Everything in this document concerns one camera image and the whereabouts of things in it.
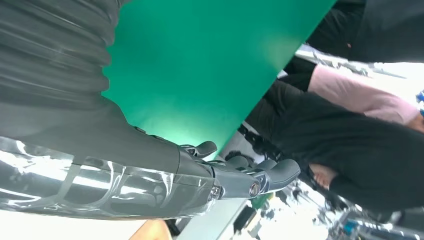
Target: metal bolt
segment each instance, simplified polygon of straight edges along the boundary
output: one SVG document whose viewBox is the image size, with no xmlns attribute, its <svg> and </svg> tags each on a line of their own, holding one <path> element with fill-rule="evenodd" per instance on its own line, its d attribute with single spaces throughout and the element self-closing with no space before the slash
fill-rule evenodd
<svg viewBox="0 0 424 240">
<path fill-rule="evenodd" d="M 256 197 L 259 194 L 259 184 L 257 182 L 250 186 L 249 194 L 251 197 Z"/>
<path fill-rule="evenodd" d="M 221 192 L 221 188 L 214 186 L 212 187 L 212 190 L 210 191 L 210 194 L 212 194 L 213 196 L 218 196 Z"/>
</svg>

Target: black jacket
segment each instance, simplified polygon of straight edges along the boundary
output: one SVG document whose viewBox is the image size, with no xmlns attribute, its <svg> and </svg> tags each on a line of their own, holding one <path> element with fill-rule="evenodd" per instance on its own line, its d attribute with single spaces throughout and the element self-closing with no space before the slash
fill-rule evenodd
<svg viewBox="0 0 424 240">
<path fill-rule="evenodd" d="M 349 59 L 424 63 L 424 0 L 367 0 Z"/>
<path fill-rule="evenodd" d="M 424 206 L 424 134 L 305 94 L 284 114 L 278 147 L 340 175 L 330 191 L 374 211 Z"/>
</svg>

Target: person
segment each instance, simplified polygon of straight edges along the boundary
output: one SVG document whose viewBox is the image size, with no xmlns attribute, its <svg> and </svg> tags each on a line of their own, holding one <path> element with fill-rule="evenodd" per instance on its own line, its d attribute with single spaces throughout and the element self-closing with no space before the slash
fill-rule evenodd
<svg viewBox="0 0 424 240">
<path fill-rule="evenodd" d="M 424 62 L 424 1 L 338 2 L 306 41 L 364 63 Z"/>
<path fill-rule="evenodd" d="M 129 240 L 172 240 L 164 220 L 147 220 Z"/>
<path fill-rule="evenodd" d="M 284 81 L 305 92 L 311 92 L 345 109 L 368 117 L 405 125 L 424 133 L 424 117 L 411 93 L 405 99 L 399 89 L 404 81 L 395 78 L 373 79 L 330 66 L 314 64 L 294 57 L 281 77 Z"/>
<path fill-rule="evenodd" d="M 273 83 L 246 122 L 309 163 L 317 182 L 367 210 L 424 206 L 419 131 L 348 111 L 283 81 Z"/>
</svg>

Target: robotic hand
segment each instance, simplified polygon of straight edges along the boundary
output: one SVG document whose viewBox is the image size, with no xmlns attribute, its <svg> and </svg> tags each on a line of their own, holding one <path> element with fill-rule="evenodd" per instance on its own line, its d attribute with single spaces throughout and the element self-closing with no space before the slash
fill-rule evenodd
<svg viewBox="0 0 424 240">
<path fill-rule="evenodd" d="M 0 209 L 92 219 L 178 218 L 291 182 L 292 160 L 205 162 L 129 125 L 101 95 L 126 0 L 0 1 Z"/>
</svg>

